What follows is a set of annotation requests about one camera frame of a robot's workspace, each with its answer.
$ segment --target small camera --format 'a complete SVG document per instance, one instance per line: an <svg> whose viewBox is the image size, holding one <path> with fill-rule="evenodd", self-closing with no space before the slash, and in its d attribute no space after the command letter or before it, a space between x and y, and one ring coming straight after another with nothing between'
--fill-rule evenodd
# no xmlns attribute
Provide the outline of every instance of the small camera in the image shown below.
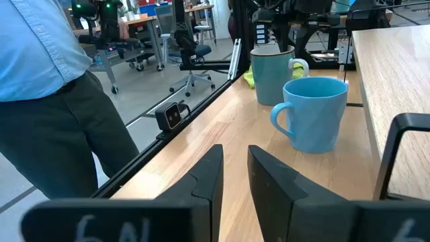
<svg viewBox="0 0 430 242"><path fill-rule="evenodd" d="M178 103L165 103L155 110L155 118L162 131L170 132L182 122Z"/></svg>

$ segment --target blue mug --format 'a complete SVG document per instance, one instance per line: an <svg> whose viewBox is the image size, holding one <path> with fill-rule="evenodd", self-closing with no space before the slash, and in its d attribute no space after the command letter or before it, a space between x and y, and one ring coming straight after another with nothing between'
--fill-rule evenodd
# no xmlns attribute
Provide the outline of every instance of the blue mug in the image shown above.
<svg viewBox="0 0 430 242"><path fill-rule="evenodd" d="M294 58L293 46L288 46L285 52L281 52L277 44L251 51L255 92L260 104L274 106L282 102L282 87L292 79L294 63L303 65L304 77L307 77L308 63Z"/></svg>
<svg viewBox="0 0 430 242"><path fill-rule="evenodd" d="M324 153L334 148L347 103L348 85L330 77L304 77L284 85L284 102L273 107L270 121L290 140L293 148L306 153ZM277 123L286 110L288 130Z"/></svg>

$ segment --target person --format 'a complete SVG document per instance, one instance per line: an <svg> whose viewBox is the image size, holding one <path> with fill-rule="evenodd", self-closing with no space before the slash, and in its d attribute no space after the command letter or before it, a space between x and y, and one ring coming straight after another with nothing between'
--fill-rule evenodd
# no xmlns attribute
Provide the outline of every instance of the person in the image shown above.
<svg viewBox="0 0 430 242"><path fill-rule="evenodd" d="M138 149L57 0L2 0L0 14L0 153L48 198L90 197L91 152L112 177Z"/></svg>

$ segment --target chair wheel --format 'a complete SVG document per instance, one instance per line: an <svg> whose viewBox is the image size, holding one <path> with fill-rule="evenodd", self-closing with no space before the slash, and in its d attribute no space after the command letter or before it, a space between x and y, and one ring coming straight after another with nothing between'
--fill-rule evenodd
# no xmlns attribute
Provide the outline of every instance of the chair wheel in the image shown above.
<svg viewBox="0 0 430 242"><path fill-rule="evenodd" d="M117 87L112 87L111 89L110 89L110 91L113 93L113 94L118 94L118 92L120 91Z"/></svg>
<svg viewBox="0 0 430 242"><path fill-rule="evenodd" d="M142 64L139 64L139 65L136 67L136 71L138 71L138 72L141 72L141 71L143 71L143 70L145 70L145 66L143 65L143 63L142 63Z"/></svg>

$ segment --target chair armrest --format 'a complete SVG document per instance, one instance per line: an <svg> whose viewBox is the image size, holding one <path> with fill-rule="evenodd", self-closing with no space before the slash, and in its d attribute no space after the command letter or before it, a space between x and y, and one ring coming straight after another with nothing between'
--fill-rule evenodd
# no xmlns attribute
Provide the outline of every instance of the chair armrest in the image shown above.
<svg viewBox="0 0 430 242"><path fill-rule="evenodd" d="M194 27L195 30L208 30L210 29L210 26L196 26Z"/></svg>

